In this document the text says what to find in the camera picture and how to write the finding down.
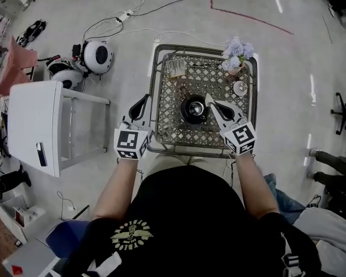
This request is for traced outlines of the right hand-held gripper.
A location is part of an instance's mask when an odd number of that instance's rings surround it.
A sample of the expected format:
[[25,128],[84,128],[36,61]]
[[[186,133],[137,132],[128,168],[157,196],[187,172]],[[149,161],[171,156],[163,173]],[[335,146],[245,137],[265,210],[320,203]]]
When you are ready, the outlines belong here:
[[253,124],[242,118],[239,107],[228,102],[209,103],[214,118],[221,129],[220,135],[224,144],[235,156],[243,155],[254,149],[257,139]]

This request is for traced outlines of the person's left forearm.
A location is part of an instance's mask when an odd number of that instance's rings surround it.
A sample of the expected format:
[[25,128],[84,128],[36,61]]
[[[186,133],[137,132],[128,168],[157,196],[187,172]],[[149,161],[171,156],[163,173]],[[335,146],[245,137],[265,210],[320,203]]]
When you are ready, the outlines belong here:
[[138,160],[120,159],[93,210],[92,220],[122,220],[131,203]]

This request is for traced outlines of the black smartphone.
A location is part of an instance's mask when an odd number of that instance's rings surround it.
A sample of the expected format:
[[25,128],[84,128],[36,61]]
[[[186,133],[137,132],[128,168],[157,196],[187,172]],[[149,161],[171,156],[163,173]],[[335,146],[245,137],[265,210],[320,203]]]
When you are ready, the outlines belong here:
[[45,150],[44,150],[42,142],[36,143],[36,150],[37,150],[37,155],[39,158],[40,165],[42,167],[46,167],[47,166],[47,159],[45,156]]

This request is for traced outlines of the white power strip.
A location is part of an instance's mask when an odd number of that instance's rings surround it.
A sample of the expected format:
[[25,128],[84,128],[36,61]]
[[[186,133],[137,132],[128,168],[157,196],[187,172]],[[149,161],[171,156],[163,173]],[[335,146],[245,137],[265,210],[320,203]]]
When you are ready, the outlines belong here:
[[127,10],[125,12],[122,13],[121,16],[119,16],[116,20],[118,23],[125,23],[128,19],[132,18],[133,16],[133,11],[132,10]]

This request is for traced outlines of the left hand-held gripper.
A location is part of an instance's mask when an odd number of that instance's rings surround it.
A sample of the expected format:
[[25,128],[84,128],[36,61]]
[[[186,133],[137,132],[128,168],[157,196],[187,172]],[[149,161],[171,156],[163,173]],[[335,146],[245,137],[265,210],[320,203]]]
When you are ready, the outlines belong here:
[[[151,96],[145,94],[132,105],[128,113],[131,121],[149,123],[151,118]],[[140,160],[150,145],[153,131],[122,121],[114,130],[114,150],[119,159]]]

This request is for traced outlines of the woven lattice coffee table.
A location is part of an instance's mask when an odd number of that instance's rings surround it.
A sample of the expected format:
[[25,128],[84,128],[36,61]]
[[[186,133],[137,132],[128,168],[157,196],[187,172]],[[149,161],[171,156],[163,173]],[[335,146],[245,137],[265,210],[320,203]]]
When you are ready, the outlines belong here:
[[[152,97],[150,125],[155,139],[148,147],[157,154],[199,156],[228,159],[230,151],[220,136],[220,128],[212,112],[206,122],[192,125],[180,112],[183,95],[179,88],[185,86],[191,94],[206,96],[214,100],[230,102],[238,106],[246,118],[257,123],[258,62],[256,57],[246,60],[244,68],[236,76],[230,76],[221,67],[222,51],[211,48],[160,44],[155,48],[152,62],[149,93]],[[183,58],[187,63],[185,76],[168,78],[166,61]],[[213,63],[218,69],[196,69],[193,64]],[[233,91],[235,81],[248,86],[245,96]]]

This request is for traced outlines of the black cylindrical pot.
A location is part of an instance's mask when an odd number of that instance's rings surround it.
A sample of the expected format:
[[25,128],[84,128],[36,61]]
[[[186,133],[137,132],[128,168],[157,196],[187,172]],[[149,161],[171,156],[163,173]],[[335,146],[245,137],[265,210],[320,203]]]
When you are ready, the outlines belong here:
[[201,95],[191,94],[185,86],[179,88],[183,95],[180,112],[183,119],[192,124],[199,125],[206,122],[208,117],[208,107],[205,99]]

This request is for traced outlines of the white side table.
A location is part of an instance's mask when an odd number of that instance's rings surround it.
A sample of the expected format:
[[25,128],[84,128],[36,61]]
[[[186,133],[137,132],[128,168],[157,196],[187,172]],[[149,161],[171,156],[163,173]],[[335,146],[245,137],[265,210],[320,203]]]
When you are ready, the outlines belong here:
[[[76,101],[110,105],[110,100],[66,89],[60,81],[39,81],[11,87],[7,112],[7,144],[14,158],[53,177],[61,171],[107,152],[107,146],[75,155]],[[36,143],[42,142],[47,166],[42,167]]]

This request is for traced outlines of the pair of black shoes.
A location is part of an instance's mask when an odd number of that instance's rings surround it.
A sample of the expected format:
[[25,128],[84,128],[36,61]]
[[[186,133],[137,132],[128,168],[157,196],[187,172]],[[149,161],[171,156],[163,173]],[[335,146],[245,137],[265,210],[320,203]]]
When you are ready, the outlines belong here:
[[33,42],[46,28],[47,22],[43,20],[37,20],[30,25],[24,32],[22,32],[16,39],[16,42],[21,47],[26,47]]

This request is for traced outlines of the pink vase with blue flowers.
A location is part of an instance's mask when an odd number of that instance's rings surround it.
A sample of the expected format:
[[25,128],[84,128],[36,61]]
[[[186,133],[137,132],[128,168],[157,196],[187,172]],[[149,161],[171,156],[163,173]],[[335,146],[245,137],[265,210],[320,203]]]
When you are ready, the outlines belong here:
[[227,41],[223,51],[224,61],[221,64],[223,70],[229,75],[238,74],[245,66],[245,61],[254,54],[254,47],[250,43],[245,43],[239,37],[234,36]]

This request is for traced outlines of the pink cloth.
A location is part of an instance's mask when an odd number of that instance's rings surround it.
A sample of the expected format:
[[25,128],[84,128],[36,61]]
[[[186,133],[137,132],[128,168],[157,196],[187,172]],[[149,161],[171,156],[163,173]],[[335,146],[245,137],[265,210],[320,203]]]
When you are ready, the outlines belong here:
[[37,51],[23,48],[16,42],[14,37],[11,37],[9,52],[0,82],[1,96],[9,96],[13,85],[31,82],[30,77],[24,70],[38,65],[37,56]]

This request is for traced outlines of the person's right forearm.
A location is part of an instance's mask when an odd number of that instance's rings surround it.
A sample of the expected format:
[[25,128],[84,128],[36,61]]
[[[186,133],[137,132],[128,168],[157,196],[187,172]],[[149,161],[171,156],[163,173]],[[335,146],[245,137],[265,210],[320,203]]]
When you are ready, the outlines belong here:
[[236,156],[236,165],[245,209],[257,219],[279,213],[277,201],[256,165],[252,154]]

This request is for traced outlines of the blue chair seat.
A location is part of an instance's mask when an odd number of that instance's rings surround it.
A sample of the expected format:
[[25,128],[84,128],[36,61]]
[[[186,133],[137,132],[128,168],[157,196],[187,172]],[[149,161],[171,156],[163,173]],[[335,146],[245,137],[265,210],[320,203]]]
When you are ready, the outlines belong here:
[[67,259],[78,248],[90,221],[69,219],[60,222],[46,236],[46,244],[60,259]]

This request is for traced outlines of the white saucer with cup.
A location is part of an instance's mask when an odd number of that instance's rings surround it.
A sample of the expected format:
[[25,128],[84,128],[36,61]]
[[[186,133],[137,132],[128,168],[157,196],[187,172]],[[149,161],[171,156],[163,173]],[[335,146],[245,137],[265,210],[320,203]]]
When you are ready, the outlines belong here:
[[248,86],[245,82],[238,80],[233,83],[233,91],[237,96],[242,97],[247,94]]

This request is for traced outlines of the white open box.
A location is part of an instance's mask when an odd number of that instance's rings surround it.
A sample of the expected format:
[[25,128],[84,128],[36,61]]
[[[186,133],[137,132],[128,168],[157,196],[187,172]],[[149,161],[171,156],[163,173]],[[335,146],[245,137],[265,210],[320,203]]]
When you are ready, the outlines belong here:
[[22,194],[15,196],[9,192],[0,196],[0,220],[22,244],[26,244],[48,226],[50,217],[37,205],[29,207]]

